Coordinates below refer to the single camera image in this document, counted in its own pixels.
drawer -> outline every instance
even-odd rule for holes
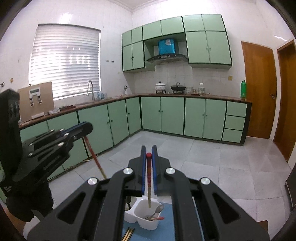
[[[224,129],[222,141],[230,141],[240,143],[242,131]]]
[[[243,117],[227,115],[225,120],[225,128],[242,131],[244,129],[244,120],[245,118]]]
[[[246,117],[247,104],[239,102],[227,102],[227,115],[236,115],[241,117]]]

window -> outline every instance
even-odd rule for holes
[[[29,83],[52,82],[54,99],[100,90],[100,31],[65,25],[38,25],[29,66]]]

countertop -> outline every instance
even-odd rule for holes
[[[150,96],[157,96],[157,97],[186,97],[186,98],[231,100],[231,101],[241,102],[241,103],[250,103],[250,101],[247,101],[247,100],[243,101],[243,100],[241,100],[241,98],[228,97],[228,96],[216,96],[216,95],[193,96],[193,95],[190,95],[190,94],[156,94],[156,93],[131,94],[131,95],[127,95],[127,96],[118,96],[118,97],[109,98],[109,99],[105,99],[105,100],[98,100],[98,101],[92,101],[92,102],[85,103],[85,104],[79,104],[79,105],[76,105],[76,107],[74,107],[74,108],[67,109],[67,110],[62,110],[57,114],[53,114],[53,115],[48,114],[46,116],[42,116],[42,117],[36,118],[34,120],[24,122],[24,123],[19,125],[19,128],[24,129],[24,128],[27,128],[27,127],[32,126],[34,124],[40,123],[42,121],[46,121],[46,120],[58,117],[60,115],[68,114],[68,113],[71,113],[71,112],[75,112],[75,111],[78,111],[78,110],[87,109],[87,108],[90,108],[90,107],[95,107],[95,106],[99,106],[99,105],[103,105],[103,104],[108,104],[108,103],[119,101],[119,100],[125,100],[125,99],[129,99],[129,98],[133,98],[133,97],[138,97],[138,96],[139,97],[150,97]]]

green cabinet door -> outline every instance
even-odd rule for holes
[[[143,40],[152,39],[162,35],[160,21],[149,23],[149,24],[143,25],[142,27],[143,27]]]
[[[47,121],[49,129],[68,129],[74,125],[78,124],[76,112],[72,112],[66,115],[61,115],[56,118],[50,119]],[[64,162],[63,167],[65,169],[75,166],[76,164],[82,162],[87,158],[85,147],[82,139],[79,139],[74,142],[73,148],[70,150],[70,158]]]
[[[141,113],[139,97],[126,100],[126,111],[128,113],[129,134],[133,134],[141,129]]]
[[[226,111],[226,101],[206,100],[203,138],[221,140]]]
[[[144,68],[144,48],[143,41],[132,44],[133,49],[133,69]]]
[[[202,14],[202,20],[206,31],[225,31],[220,14]]]
[[[161,131],[183,135],[184,98],[161,97]]]
[[[141,97],[141,108],[143,129],[161,131],[160,97]]]
[[[131,30],[122,34],[122,47],[131,44]]]
[[[48,126],[46,121],[35,124],[33,126],[27,127],[25,129],[22,129],[20,131],[20,138],[22,140],[22,142],[34,137],[34,136],[38,136],[42,133],[48,132]]]
[[[114,145],[128,136],[126,101],[120,100],[108,104],[109,119]]]
[[[143,40],[142,26],[131,30],[131,42],[137,43]]]
[[[123,71],[133,69],[133,54],[131,45],[122,48],[122,67]]]
[[[189,63],[209,63],[209,51],[205,32],[186,33]]]
[[[202,137],[205,120],[205,99],[186,98],[184,135]]]
[[[183,23],[185,32],[205,30],[200,14],[183,16]]]
[[[226,32],[206,32],[209,46],[210,62],[214,64],[231,64],[230,48]]]
[[[167,18],[161,20],[160,22],[162,35],[177,34],[184,32],[182,17]]]
[[[78,111],[80,122],[92,123],[93,131],[87,135],[95,153],[113,146],[107,105],[96,106]]]

white pot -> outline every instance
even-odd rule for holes
[[[155,90],[156,91],[165,91],[165,84],[161,83],[160,81],[155,84]]]

